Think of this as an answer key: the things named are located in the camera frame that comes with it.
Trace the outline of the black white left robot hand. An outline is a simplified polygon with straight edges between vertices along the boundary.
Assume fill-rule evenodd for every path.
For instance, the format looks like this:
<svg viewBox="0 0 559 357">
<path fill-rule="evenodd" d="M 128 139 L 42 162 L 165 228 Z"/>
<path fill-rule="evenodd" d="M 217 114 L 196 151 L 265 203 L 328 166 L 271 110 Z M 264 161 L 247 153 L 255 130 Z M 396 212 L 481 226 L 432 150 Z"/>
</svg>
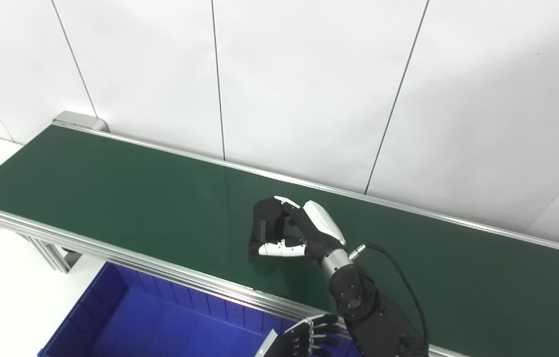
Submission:
<svg viewBox="0 0 559 357">
<path fill-rule="evenodd" d="M 339 318 L 320 314 L 304 318 L 284 332 L 270 330 L 255 357 L 330 357 L 327 347 L 339 344 Z"/>
</svg>

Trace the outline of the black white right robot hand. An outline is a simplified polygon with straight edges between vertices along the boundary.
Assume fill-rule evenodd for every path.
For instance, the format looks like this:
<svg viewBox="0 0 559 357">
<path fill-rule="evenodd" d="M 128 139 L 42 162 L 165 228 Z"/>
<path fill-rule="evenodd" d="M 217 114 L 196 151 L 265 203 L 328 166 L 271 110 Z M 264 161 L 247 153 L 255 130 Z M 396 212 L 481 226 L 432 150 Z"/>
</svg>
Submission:
<svg viewBox="0 0 559 357">
<path fill-rule="evenodd" d="M 308 257 L 321 264 L 346 241 L 331 215 L 317 202 L 304 205 L 273 196 L 257 202 L 249 253 L 267 257 Z"/>
</svg>

